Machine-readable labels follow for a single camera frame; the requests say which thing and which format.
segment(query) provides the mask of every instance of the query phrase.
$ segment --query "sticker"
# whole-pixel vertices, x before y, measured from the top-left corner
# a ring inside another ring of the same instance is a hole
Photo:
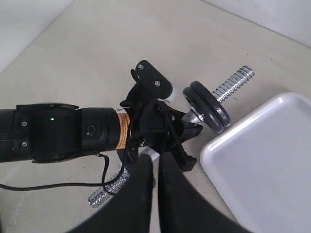
[[[126,145],[126,138],[127,138],[127,131],[128,125],[130,124],[130,116],[126,112],[124,108],[114,108],[116,113],[118,114],[119,121],[120,121],[120,139],[116,150],[124,149]]]

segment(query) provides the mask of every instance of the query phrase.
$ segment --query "plastic tray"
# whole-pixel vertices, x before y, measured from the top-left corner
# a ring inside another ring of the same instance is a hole
[[[311,232],[311,102],[278,95],[209,142],[201,165],[256,233]]]

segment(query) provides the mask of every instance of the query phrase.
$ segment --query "black weight plate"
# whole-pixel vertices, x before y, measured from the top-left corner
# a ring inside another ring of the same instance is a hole
[[[223,106],[218,103],[212,93],[199,81],[194,81],[190,87],[203,99],[203,101],[214,111],[216,116],[225,127],[231,125],[231,118]]]
[[[183,90],[183,94],[190,105],[196,107],[204,116],[204,122],[211,127],[215,133],[224,131],[224,126],[211,108],[202,100],[202,98],[190,87]]]

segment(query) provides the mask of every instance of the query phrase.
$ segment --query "round button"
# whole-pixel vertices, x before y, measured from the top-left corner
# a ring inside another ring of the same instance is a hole
[[[96,132],[96,128],[94,125],[89,125],[87,128],[87,135],[94,134]]]

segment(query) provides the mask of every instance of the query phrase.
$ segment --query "white floor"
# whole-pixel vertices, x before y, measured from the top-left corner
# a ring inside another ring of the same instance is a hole
[[[181,91],[199,80],[216,88],[242,65],[256,73],[224,107],[233,122],[276,94],[293,91],[311,99],[311,49],[199,0],[76,0],[0,75],[0,108],[38,102],[115,107],[134,82],[130,69],[149,60],[180,90],[173,107],[187,111]],[[185,143],[199,157],[215,135],[207,127]],[[110,175],[116,172],[115,152]],[[95,156],[70,162],[0,165],[0,183],[30,186],[99,182],[104,162]],[[232,214],[199,164],[185,174],[220,211]],[[4,233],[62,233],[96,210],[94,188],[27,193],[0,190]],[[154,190],[152,233],[159,232]]]

